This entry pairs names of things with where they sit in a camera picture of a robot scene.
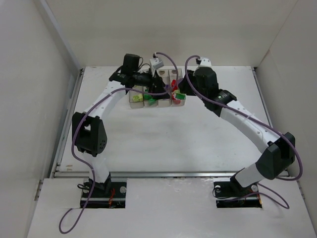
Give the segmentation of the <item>red arch lego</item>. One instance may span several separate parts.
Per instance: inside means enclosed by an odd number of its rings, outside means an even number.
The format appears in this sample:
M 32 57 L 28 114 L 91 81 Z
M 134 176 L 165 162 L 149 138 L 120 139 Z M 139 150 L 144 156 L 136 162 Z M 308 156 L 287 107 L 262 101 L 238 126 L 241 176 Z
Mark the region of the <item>red arch lego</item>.
M 175 106 L 175 105 L 180 105 L 181 104 L 181 100 L 176 100 L 174 98 L 174 95 L 172 94 L 172 104 Z

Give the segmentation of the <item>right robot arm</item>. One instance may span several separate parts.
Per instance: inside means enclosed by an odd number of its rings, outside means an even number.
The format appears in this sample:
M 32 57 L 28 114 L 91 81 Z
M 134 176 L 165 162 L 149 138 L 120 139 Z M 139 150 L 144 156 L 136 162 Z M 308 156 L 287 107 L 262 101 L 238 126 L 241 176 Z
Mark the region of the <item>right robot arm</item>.
M 216 72 L 210 67 L 186 70 L 178 84 L 181 93 L 197 95 L 205 107 L 242 132 L 261 152 L 260 158 L 233 175 L 229 187 L 243 193 L 263 179 L 273 180 L 295 161 L 295 138 L 291 133 L 278 135 L 269 130 L 227 90 L 220 89 Z

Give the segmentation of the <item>lime square lego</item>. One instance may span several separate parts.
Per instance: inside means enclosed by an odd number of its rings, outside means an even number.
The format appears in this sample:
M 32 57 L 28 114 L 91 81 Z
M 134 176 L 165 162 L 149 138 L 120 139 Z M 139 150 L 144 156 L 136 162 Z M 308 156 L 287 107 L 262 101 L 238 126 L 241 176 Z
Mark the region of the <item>lime square lego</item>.
M 138 95 L 132 97 L 132 102 L 139 102 Z

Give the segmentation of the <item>lime slope lego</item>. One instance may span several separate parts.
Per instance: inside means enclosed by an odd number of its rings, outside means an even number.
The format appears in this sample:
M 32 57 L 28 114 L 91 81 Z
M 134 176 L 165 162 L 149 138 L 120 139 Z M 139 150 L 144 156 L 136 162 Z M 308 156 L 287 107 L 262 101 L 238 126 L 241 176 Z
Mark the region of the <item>lime slope lego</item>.
M 138 100 L 139 100 L 139 102 L 142 102 L 144 100 L 143 94 L 138 94 Z

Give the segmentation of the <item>green small square lego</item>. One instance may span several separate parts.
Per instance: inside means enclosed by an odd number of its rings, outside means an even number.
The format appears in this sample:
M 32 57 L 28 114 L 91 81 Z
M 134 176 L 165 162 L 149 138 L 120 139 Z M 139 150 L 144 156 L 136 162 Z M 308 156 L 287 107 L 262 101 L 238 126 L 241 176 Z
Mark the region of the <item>green small square lego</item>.
M 151 95 L 149 95 L 149 94 L 144 94 L 144 100 L 145 100 L 145 101 L 148 101 L 148 100 L 150 100 L 151 98 L 152 98 Z

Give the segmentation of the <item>red large lego brick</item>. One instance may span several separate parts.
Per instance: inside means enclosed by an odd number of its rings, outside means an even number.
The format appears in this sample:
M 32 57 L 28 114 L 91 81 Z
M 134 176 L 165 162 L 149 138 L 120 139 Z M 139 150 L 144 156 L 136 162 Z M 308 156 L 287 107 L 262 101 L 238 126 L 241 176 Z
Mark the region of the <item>red large lego brick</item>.
M 177 80 L 173 80 L 173 81 L 171 82 L 171 87 L 172 87 L 172 88 L 177 88 Z

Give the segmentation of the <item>yellow-green slope lego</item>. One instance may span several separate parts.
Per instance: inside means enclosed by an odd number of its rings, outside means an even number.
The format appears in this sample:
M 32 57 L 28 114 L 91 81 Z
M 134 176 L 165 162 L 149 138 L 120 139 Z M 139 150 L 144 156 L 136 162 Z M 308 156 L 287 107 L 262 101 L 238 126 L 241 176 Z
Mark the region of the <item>yellow-green slope lego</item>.
M 185 94 L 181 94 L 181 93 L 174 93 L 174 98 L 176 100 L 185 100 L 186 99 L 186 95 Z

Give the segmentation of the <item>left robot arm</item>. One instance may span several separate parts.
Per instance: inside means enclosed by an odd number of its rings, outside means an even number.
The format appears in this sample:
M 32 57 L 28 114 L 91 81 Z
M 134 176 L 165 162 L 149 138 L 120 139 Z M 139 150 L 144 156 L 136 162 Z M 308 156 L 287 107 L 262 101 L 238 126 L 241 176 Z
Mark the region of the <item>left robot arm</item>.
M 163 67 L 162 60 L 154 55 L 146 72 L 140 71 L 139 61 L 140 56 L 126 54 L 122 66 L 109 77 L 99 97 L 84 112 L 75 112 L 72 116 L 71 153 L 90 169 L 86 186 L 90 192 L 107 194 L 110 191 L 111 175 L 104 155 L 105 122 L 115 105 L 129 92 L 155 99 L 168 97 L 168 88 L 157 72 Z

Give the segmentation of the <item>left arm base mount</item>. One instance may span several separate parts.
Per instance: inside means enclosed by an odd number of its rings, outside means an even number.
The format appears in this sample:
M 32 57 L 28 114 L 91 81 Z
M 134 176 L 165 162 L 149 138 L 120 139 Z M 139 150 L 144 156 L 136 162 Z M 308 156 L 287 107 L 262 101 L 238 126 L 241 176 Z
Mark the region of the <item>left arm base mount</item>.
M 110 183 L 110 187 L 100 190 L 94 188 L 93 193 L 87 203 L 86 208 L 92 209 L 121 209 L 126 204 L 127 182 L 115 181 Z

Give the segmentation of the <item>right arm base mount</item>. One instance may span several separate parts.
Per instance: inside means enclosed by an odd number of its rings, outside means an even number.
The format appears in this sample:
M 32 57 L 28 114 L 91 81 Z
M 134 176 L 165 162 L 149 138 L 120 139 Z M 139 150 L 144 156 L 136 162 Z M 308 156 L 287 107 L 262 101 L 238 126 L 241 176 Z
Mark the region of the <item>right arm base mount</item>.
M 262 208 L 256 183 L 238 188 L 230 181 L 214 181 L 212 190 L 217 208 Z

